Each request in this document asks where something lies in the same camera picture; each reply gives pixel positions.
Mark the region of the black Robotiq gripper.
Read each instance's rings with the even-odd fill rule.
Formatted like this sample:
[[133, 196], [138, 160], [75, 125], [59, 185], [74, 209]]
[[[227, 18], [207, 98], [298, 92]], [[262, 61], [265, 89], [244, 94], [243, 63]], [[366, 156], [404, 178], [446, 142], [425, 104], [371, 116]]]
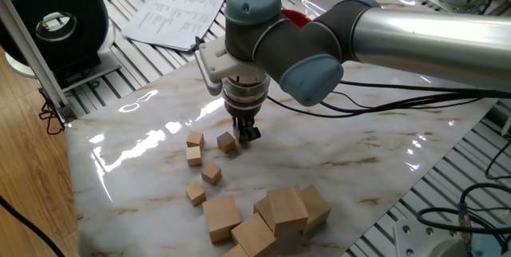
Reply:
[[233, 127], [236, 130], [240, 129], [241, 143], [247, 143], [261, 137], [259, 129], [255, 127], [256, 114], [261, 110], [261, 105], [253, 109], [237, 109], [230, 104], [226, 104], [225, 108], [232, 116]]

